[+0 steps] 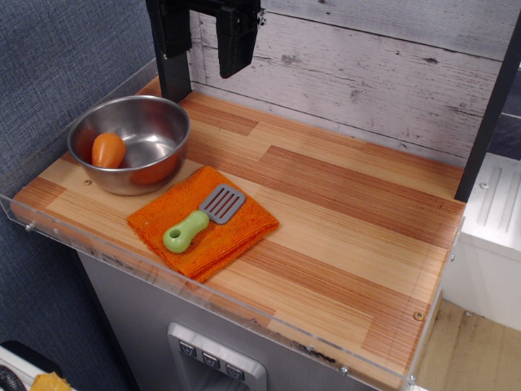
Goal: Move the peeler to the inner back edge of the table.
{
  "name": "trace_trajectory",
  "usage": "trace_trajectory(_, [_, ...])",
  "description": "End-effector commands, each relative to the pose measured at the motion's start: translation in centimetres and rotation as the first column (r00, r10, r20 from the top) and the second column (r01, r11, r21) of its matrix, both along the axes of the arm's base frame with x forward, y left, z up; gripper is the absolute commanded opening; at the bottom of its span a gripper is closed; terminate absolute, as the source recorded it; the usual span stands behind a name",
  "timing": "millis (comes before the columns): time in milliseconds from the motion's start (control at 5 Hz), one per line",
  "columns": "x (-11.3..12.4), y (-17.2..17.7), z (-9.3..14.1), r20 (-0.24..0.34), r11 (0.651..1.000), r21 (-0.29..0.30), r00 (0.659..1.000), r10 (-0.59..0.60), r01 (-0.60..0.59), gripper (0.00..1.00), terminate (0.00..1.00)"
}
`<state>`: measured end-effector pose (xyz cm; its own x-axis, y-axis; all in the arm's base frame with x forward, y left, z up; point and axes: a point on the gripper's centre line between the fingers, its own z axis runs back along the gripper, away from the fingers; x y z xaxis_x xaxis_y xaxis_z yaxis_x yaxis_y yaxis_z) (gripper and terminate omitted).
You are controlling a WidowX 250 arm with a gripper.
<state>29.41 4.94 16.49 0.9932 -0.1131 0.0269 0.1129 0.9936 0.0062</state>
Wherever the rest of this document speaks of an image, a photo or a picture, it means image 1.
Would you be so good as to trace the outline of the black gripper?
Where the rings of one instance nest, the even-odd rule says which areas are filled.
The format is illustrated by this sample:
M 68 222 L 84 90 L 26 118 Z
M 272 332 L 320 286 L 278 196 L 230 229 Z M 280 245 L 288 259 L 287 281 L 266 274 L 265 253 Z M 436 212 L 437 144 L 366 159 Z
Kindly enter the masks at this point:
M 256 44 L 258 24 L 265 24 L 260 1 L 166 0 L 146 1 L 158 14 L 158 40 L 163 57 L 171 59 L 190 49 L 190 11 L 217 17 L 220 76 L 224 79 L 249 66 Z

